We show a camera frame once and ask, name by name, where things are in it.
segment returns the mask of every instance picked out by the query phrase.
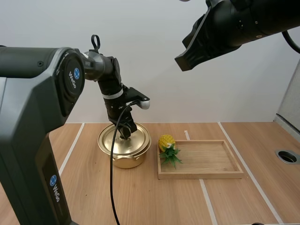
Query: white tape line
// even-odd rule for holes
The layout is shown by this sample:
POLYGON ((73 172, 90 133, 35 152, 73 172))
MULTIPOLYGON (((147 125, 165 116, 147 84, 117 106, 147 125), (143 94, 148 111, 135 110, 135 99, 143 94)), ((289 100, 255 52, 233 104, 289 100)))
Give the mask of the white tape line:
POLYGON ((184 133, 186 133, 186 138, 187 138, 187 140, 189 141, 190 139, 189 139, 188 131, 185 130, 184 133))
POLYGON ((269 209, 271 210, 271 212, 273 213, 275 219, 278 221, 278 223, 280 224, 284 224, 282 219, 280 218, 280 216, 278 215, 278 213, 276 212, 275 208, 273 207, 273 205, 271 204, 271 202, 269 201, 268 197, 266 196, 266 194, 264 193, 263 189, 261 188, 261 186, 259 185, 259 183, 257 182, 256 178, 254 177, 254 175, 251 173, 249 167, 247 166, 246 162, 244 161, 243 157, 240 155, 238 149, 235 147, 235 145, 233 144, 232 140, 230 139, 229 135, 226 133, 226 131, 224 130, 222 124, 220 122, 218 122, 218 125, 220 126, 221 130, 223 131, 224 135, 226 136, 227 140, 229 141, 229 143, 231 144, 233 150, 235 151, 236 155, 239 157, 241 163, 243 164, 243 166, 245 167, 247 173, 249 174, 251 180, 253 181, 254 185, 256 186, 256 188, 258 189, 259 193, 262 195, 262 198, 264 199, 264 201, 266 202, 266 204, 268 205, 269 209))
POLYGON ((81 132, 83 130, 83 127, 84 127, 84 123, 81 125, 81 127, 80 127, 80 129, 79 129, 79 131, 78 131, 78 133, 76 135, 76 138, 74 139, 73 144, 71 145, 71 148, 70 148, 69 152, 67 153, 64 162, 62 163, 62 165, 60 167, 60 170, 59 170, 60 176, 61 176, 61 174, 62 174, 62 172, 63 172, 63 170, 64 170, 64 168, 65 168, 65 166, 66 166, 66 164, 67 164, 67 162, 69 160, 69 158, 70 158, 70 155, 71 155, 71 153, 72 153, 72 151, 73 151, 73 149, 74 149, 74 147, 75 147, 75 145, 77 143, 77 140, 78 140, 78 138, 79 138, 79 136, 80 136, 80 134, 81 134, 81 132))
MULTIPOLYGON (((190 140, 189 135, 188 135, 188 131, 185 130, 184 133, 186 134, 187 140, 190 140)), ((206 201, 208 211, 210 213, 210 219, 211 219, 212 225, 218 225, 214 209, 213 209, 213 207, 211 205, 211 202, 210 202, 210 197, 209 197, 209 195, 207 193, 207 190, 206 190, 204 180, 199 179, 199 181, 200 181, 200 185, 201 185, 201 188, 202 188, 202 191, 203 191, 203 195, 204 195, 204 198, 205 198, 205 201, 206 201)))

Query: pineapple leaves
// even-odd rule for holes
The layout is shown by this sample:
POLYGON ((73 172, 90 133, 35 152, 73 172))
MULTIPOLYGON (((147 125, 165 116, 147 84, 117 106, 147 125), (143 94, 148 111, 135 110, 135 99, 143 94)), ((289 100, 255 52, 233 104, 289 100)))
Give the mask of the pineapple leaves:
POLYGON ((175 159, 174 159, 174 157, 170 157, 170 159, 171 159, 171 163, 172 163, 172 165, 175 167, 175 169, 176 169, 176 165, 175 165, 175 159))
POLYGON ((182 164, 182 161, 176 157, 176 155, 180 152, 180 150, 175 148, 174 143, 169 148, 164 146, 162 146, 162 148, 164 152, 160 153, 159 157, 165 158, 165 161, 161 165, 171 162, 171 164, 176 169, 176 162, 182 164))
POLYGON ((166 158, 165 161, 162 164, 167 164, 169 161, 170 161, 170 158, 166 158))

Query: toy pineapple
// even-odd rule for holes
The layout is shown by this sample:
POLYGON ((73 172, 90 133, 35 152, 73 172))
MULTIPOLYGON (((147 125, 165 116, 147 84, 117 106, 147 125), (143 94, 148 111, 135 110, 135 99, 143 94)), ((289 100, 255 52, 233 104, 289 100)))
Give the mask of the toy pineapple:
POLYGON ((180 159, 176 157, 177 153, 180 151, 175 148, 175 140, 171 135, 162 135, 158 140, 158 147, 162 151, 159 157, 165 158, 162 164, 171 162, 176 169, 176 162, 182 163, 180 159))

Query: wooden table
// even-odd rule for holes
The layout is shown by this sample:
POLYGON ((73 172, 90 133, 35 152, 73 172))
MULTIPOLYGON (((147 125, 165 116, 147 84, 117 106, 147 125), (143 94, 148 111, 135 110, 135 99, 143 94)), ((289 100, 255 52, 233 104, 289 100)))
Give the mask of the wooden table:
MULTIPOLYGON (((274 153, 285 149, 300 154, 300 143, 278 124, 144 125, 152 137, 146 161, 133 169, 114 168, 114 200, 122 225, 300 223, 300 165, 284 164, 274 153), (185 131, 191 140, 224 139, 228 144, 232 141, 230 147, 244 178, 158 180, 158 138, 172 134, 175 139, 186 139, 185 131)), ((72 219, 80 225, 115 224, 109 194, 109 158, 97 144, 105 126, 84 125, 61 175, 72 219)), ((66 124, 50 134, 58 168, 80 127, 81 124, 66 124)), ((0 189, 0 225, 14 224, 18 221, 0 189)))

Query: blue logo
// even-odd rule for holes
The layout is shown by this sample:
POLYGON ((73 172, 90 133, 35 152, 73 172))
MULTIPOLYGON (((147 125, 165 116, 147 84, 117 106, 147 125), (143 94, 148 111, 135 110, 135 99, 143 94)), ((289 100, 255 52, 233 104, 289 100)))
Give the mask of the blue logo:
POLYGON ((52 187, 52 186, 54 186, 55 184, 56 184, 56 175, 53 175, 52 177, 51 177, 51 179, 50 179, 50 186, 52 187))
POLYGON ((79 79, 79 77, 80 77, 80 72, 79 72, 79 69, 78 68, 75 68, 75 70, 74 70, 74 77, 75 77, 75 79, 79 79))

